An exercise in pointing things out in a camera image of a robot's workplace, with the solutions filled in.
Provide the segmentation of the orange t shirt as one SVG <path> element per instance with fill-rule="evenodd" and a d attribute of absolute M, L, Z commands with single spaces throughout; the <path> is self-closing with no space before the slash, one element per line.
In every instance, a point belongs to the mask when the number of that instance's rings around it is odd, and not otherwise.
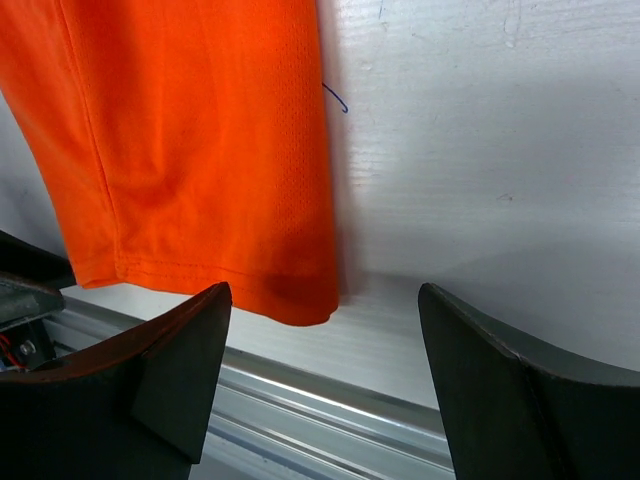
<path fill-rule="evenodd" d="M 312 1 L 5 1 L 1 91 L 77 283 L 339 304 Z"/>

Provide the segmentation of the aluminium rail frame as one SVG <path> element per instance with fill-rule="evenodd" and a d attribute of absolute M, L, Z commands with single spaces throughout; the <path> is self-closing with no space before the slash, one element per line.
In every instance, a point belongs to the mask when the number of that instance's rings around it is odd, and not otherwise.
<path fill-rule="evenodd" d="M 438 411 L 228 345 L 194 477 L 452 479 Z"/>

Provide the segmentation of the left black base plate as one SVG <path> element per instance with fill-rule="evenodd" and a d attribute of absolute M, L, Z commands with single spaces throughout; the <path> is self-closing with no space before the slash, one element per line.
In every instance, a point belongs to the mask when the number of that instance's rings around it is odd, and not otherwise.
<path fill-rule="evenodd" d="M 56 358 L 44 321 L 66 306 L 76 284 L 70 262 L 1 233 L 1 370 L 33 370 Z"/>

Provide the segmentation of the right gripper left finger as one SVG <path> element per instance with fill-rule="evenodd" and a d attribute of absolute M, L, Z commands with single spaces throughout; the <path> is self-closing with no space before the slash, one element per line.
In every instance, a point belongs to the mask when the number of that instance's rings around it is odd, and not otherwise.
<path fill-rule="evenodd" d="M 202 457 L 232 306 L 218 283 L 100 343 L 1 377 L 5 479 L 185 479 Z"/>

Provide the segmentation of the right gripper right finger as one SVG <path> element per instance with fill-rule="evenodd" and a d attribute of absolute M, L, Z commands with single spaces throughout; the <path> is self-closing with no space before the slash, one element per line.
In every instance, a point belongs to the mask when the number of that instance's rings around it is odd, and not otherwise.
<path fill-rule="evenodd" d="M 636 479 L 639 374 L 425 283 L 422 335 L 459 479 Z"/>

